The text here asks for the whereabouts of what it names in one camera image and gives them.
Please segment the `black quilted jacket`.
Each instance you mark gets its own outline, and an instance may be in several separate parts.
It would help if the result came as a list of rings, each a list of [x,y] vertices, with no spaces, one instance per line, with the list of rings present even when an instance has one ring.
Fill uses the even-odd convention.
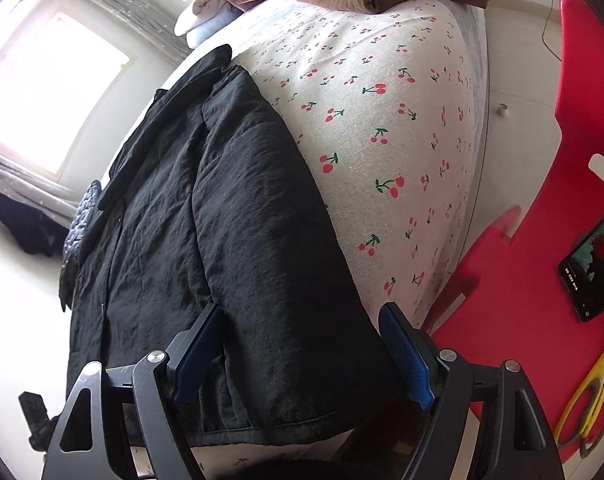
[[[154,96],[90,211],[64,301],[70,380],[224,310],[223,347],[178,412],[192,446],[313,443],[404,396],[311,171],[229,46]]]

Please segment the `black smartphone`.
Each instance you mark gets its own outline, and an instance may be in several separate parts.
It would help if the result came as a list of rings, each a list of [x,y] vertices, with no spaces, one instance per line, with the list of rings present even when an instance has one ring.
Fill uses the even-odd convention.
[[[562,259],[558,270],[582,322],[604,312],[604,216]]]

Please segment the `cherry print bed sheet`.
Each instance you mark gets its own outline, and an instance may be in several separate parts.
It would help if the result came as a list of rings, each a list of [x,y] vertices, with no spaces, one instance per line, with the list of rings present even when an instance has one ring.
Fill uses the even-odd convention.
[[[227,44],[296,139],[327,206],[366,335],[379,309],[426,316],[457,252],[484,126],[484,13],[412,0],[381,14],[266,0]]]

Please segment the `red plastic stool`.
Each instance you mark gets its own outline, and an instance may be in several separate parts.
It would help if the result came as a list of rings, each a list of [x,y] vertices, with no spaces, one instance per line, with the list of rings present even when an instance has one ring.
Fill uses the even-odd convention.
[[[604,216],[604,26],[584,0],[559,0],[558,151],[528,212],[488,226],[427,316],[439,347],[466,360],[519,362],[550,426],[604,353],[604,313],[582,322],[559,266]]]

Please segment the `yellow handled scissors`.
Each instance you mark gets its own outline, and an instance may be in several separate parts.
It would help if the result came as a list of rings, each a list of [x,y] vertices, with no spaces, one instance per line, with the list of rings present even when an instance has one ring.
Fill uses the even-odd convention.
[[[558,448],[578,441],[587,458],[604,437],[604,351],[564,406],[554,429]]]

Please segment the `dark clothes hanging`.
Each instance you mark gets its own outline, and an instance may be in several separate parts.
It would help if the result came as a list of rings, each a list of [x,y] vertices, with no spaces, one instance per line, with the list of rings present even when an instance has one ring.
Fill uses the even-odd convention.
[[[0,194],[0,222],[28,255],[62,255],[68,229],[43,211]]]

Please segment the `dark navy quilted jacket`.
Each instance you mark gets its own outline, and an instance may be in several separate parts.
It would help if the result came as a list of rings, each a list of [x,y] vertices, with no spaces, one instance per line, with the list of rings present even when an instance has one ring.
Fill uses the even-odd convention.
[[[78,260],[80,260],[82,239],[90,220],[92,220],[100,194],[101,183],[98,180],[93,180],[78,203],[70,230],[63,243],[58,290],[63,311],[72,307],[75,280],[80,267]]]

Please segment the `white folded blanket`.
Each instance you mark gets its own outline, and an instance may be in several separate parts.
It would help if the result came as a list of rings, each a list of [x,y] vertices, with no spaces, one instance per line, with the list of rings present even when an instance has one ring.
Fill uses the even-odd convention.
[[[177,37],[185,36],[194,28],[211,21],[221,10],[228,7],[229,3],[226,0],[190,0],[177,17],[174,34]]]

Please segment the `beige patterned curtain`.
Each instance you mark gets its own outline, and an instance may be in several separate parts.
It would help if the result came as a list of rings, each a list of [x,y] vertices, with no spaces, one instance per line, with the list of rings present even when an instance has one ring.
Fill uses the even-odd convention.
[[[88,0],[153,45],[176,64],[188,57],[190,49],[174,34],[174,21],[149,0]]]

